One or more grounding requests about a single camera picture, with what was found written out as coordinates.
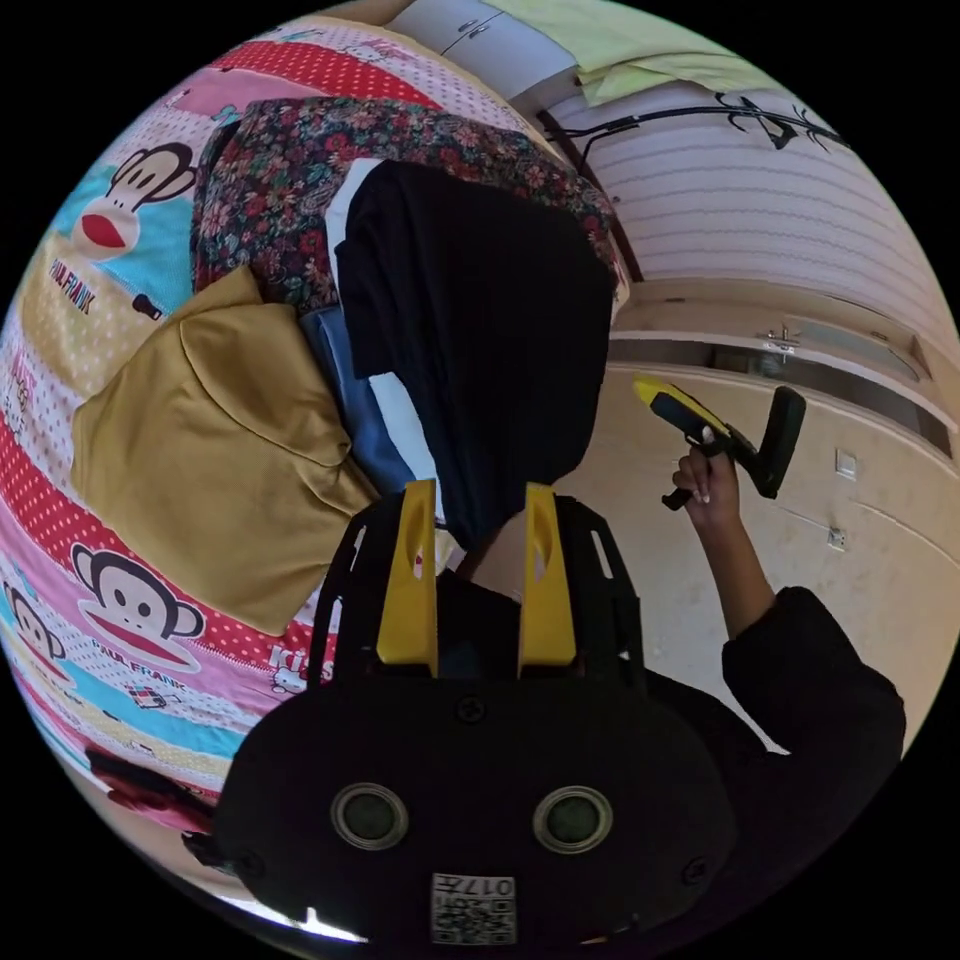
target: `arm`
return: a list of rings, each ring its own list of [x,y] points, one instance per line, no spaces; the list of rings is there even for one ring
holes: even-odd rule
[[[708,442],[711,436],[705,436]],[[707,458],[696,447],[680,461],[674,483],[693,499],[687,513],[693,523],[720,595],[732,640],[773,607],[775,597],[757,553],[740,520],[740,487],[733,461]]]
[[[762,899],[834,843],[896,768],[903,701],[813,593],[773,593],[740,520],[736,470],[726,456],[708,462],[691,450],[674,482],[694,493],[687,510],[727,622],[724,679],[790,752],[755,754],[724,769],[741,833],[731,867],[741,893],[756,890]]]

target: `green cloth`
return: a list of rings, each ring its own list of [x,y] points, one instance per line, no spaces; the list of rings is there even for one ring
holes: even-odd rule
[[[781,84],[718,43],[609,0],[486,0],[560,44],[576,60],[592,107],[671,80],[716,93],[781,90]]]

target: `bed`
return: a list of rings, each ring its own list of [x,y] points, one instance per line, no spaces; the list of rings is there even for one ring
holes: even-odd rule
[[[246,733],[305,686],[319,590],[279,637],[185,595],[84,508],[70,484],[70,429],[77,407],[192,294],[194,164],[208,138],[254,100],[318,94],[435,105],[543,142],[496,94],[407,38],[308,16],[228,51],[124,131],[63,204],[7,313],[0,637],[44,740],[101,789],[91,748],[215,803]],[[117,577],[136,610],[119,609],[107,587]],[[313,654],[328,678],[336,633],[334,618]]]

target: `camera lens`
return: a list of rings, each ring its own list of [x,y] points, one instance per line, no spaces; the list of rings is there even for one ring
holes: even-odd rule
[[[554,853],[586,853],[606,838],[613,810],[590,787],[561,787],[545,797],[533,816],[533,832]]]
[[[386,850],[407,832],[403,802],[392,790],[375,783],[356,783],[341,790],[330,813],[337,833],[361,850]]]

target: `floral fabric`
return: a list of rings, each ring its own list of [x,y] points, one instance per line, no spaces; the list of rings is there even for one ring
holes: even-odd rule
[[[569,210],[616,283],[610,202],[526,134],[396,100],[313,97],[251,103],[207,144],[190,233],[194,290],[249,264],[268,301],[301,314],[337,303],[324,214],[360,157],[439,167]]]

